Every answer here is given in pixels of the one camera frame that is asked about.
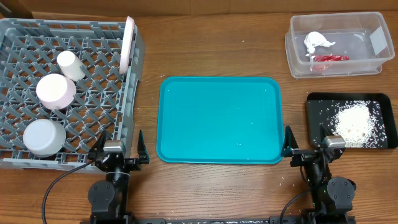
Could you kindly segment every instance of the transparent container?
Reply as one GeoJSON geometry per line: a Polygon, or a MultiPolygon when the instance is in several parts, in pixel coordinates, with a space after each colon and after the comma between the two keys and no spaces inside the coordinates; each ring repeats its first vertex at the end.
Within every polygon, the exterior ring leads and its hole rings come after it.
{"type": "Polygon", "coordinates": [[[293,16],[285,47],[294,78],[378,74],[381,65],[395,56],[390,32],[379,12],[293,16]],[[314,55],[347,55],[349,60],[310,62],[304,39],[312,31],[336,42],[330,47],[316,47],[314,55]]]}

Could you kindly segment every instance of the white granules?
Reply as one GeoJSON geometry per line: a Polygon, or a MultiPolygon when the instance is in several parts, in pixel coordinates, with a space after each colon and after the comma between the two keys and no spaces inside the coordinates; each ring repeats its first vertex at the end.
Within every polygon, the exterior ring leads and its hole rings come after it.
{"type": "Polygon", "coordinates": [[[346,147],[375,147],[369,140],[375,139],[376,117],[369,112],[369,101],[355,101],[353,105],[337,106],[339,112],[334,117],[333,134],[340,135],[346,141],[346,147]]]}

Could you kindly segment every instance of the white round object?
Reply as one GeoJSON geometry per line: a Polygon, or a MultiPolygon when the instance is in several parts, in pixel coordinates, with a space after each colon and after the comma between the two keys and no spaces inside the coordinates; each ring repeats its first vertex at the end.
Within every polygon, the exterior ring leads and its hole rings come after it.
{"type": "Polygon", "coordinates": [[[57,63],[63,74],[74,82],[86,76],[80,68],[80,66],[84,66],[83,62],[69,50],[63,51],[58,55],[57,63]]]}
{"type": "Polygon", "coordinates": [[[38,119],[26,127],[23,138],[30,152],[39,157],[47,157],[54,155],[62,148],[67,133],[56,121],[38,119]]]}
{"type": "Polygon", "coordinates": [[[40,102],[50,110],[67,107],[76,94],[76,86],[67,77],[59,74],[48,74],[40,79],[36,87],[40,102]]]}
{"type": "Polygon", "coordinates": [[[122,41],[122,51],[120,53],[120,68],[119,73],[125,74],[129,68],[130,62],[130,50],[132,35],[134,33],[134,19],[127,16],[126,26],[124,27],[123,41],[122,41]]]}

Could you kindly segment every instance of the blue tray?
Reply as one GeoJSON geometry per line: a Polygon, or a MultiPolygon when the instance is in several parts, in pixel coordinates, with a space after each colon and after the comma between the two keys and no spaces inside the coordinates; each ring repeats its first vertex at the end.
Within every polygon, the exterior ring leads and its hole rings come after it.
{"type": "Polygon", "coordinates": [[[276,164],[283,127],[271,78],[172,77],[160,88],[156,151],[165,162],[276,164]]]}

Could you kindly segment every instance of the red package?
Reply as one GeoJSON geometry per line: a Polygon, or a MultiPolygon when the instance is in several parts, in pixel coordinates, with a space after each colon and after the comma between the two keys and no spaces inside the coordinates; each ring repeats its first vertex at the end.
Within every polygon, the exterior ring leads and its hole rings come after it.
{"type": "MultiPolygon", "coordinates": [[[[349,56],[345,55],[314,55],[312,58],[313,62],[337,62],[349,60],[349,56]]],[[[321,72],[327,69],[329,65],[314,65],[311,69],[316,72],[321,72]]]]}

